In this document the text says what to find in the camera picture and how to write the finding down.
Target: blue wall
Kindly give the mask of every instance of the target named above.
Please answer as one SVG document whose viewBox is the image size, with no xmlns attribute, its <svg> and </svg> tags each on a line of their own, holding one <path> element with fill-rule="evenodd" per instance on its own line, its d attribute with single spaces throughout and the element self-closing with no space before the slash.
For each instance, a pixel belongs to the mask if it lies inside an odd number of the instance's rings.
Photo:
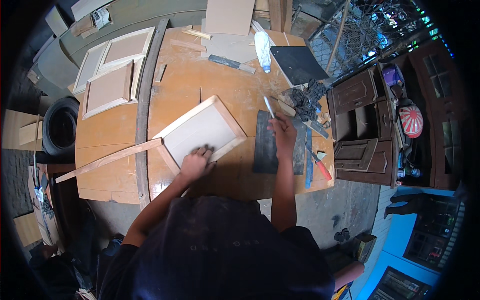
<svg viewBox="0 0 480 300">
<path fill-rule="evenodd" d="M 441 196 L 452 196 L 453 191 L 442 191 L 432 189 L 413 189 L 409 187 L 398 187 L 395 196 L 405 194 L 417 194 L 420 192 L 435 194 Z M 411 215 L 393 215 L 390 230 L 388 232 L 387 239 L 380 253 L 380 257 L 372 271 L 372 274 L 367 280 L 367 283 L 363 286 L 360 294 L 356 300 L 366 300 L 373 292 L 380 279 L 382 278 L 385 270 L 388 266 L 397 269 L 398 271 L 415 278 L 423 283 L 435 285 L 440 273 L 433 271 L 420 264 L 414 263 L 406 258 L 403 258 L 403 253 L 407 248 L 410 235 L 415 225 L 417 214 Z"/>
</svg>

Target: helmet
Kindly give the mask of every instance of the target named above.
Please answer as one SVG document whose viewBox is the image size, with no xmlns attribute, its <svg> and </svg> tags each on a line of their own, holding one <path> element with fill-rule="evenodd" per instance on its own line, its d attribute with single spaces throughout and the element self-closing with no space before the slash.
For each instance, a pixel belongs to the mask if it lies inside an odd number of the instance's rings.
<svg viewBox="0 0 480 300">
<path fill-rule="evenodd" d="M 405 135 L 412 139 L 419 137 L 423 129 L 420 109 L 416 105 L 410 105 L 400 108 L 399 115 Z"/>
</svg>

